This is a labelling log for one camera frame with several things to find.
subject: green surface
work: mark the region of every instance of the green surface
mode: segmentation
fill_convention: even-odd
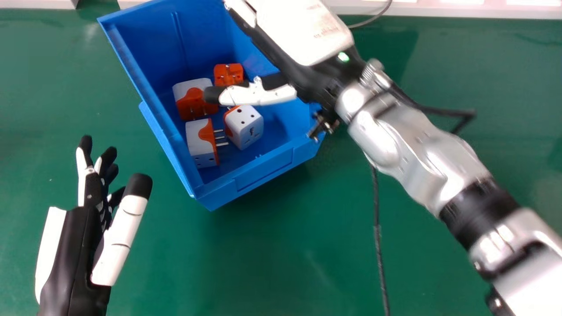
[[[0,314],[37,310],[46,211],[75,205],[75,146],[90,133],[95,155],[119,149],[118,185],[136,171],[155,183],[109,315],[382,315],[369,169],[345,129],[317,158],[207,212],[144,122],[96,22],[114,10],[0,11]],[[562,232],[561,30],[561,21],[384,17],[355,34],[363,57],[381,59],[414,99],[476,108],[463,136]],[[380,186],[394,314],[487,315],[487,285],[445,227],[392,179]]]

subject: black cable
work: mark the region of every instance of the black cable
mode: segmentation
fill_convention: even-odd
[[[384,6],[384,8],[379,13],[377,13],[374,16],[366,19],[365,21],[355,23],[355,24],[352,24],[352,25],[348,25],[347,27],[349,29],[355,29],[355,28],[360,28],[360,27],[365,26],[367,24],[373,23],[376,19],[383,16],[383,14],[388,10],[388,8],[390,8],[391,4],[392,4],[392,0],[387,0],[386,5]]]
[[[390,316],[390,303],[388,301],[386,277],[384,276],[383,253],[380,249],[380,239],[382,233],[380,231],[380,209],[379,209],[379,180],[377,170],[371,165],[371,176],[373,177],[373,192],[374,192],[374,220],[373,231],[375,234],[375,249],[377,253],[377,266],[379,270],[380,292],[383,296],[384,315]]]
[[[416,101],[412,100],[409,96],[402,91],[397,85],[393,84],[389,91],[401,102],[408,106],[416,108],[426,114],[435,114],[440,116],[458,117],[462,118],[461,122],[453,128],[452,134],[458,134],[470,121],[476,117],[475,110],[449,110],[449,109],[438,109],[436,107],[424,106]],[[382,232],[380,231],[380,207],[379,207],[379,180],[378,173],[375,167],[371,166],[371,176],[373,178],[373,204],[374,204],[374,220],[373,220],[373,230],[375,238],[375,250],[377,255],[377,267],[379,270],[379,282],[380,282],[380,292],[383,297],[383,307],[384,315],[390,316],[390,303],[388,299],[388,291],[386,285],[386,277],[384,276],[384,265],[383,265],[383,254],[380,248],[380,240],[382,238]]]

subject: green indicator light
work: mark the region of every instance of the green indicator light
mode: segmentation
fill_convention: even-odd
[[[348,62],[350,60],[350,57],[344,52],[339,53],[338,58],[343,62]]]

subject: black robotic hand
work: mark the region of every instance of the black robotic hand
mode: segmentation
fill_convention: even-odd
[[[78,207],[51,207],[47,215],[35,271],[41,316],[106,314],[152,191],[149,176],[134,174],[108,195],[119,171],[117,149],[108,148],[95,164],[91,152],[92,138],[84,136],[76,149]]]

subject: table top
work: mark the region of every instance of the table top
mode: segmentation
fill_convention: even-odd
[[[31,315],[49,206],[76,204],[74,151],[119,150],[117,188],[154,189],[109,315],[382,315],[368,165],[345,128],[317,157],[210,213],[142,118],[96,18],[118,10],[0,11],[0,310]],[[350,17],[346,20],[357,20]],[[478,110],[462,136],[497,180],[562,233],[562,21],[384,17],[354,33],[364,58],[420,103]],[[453,122],[436,119],[448,128]],[[381,176],[396,315],[487,315],[488,290],[445,226]]]

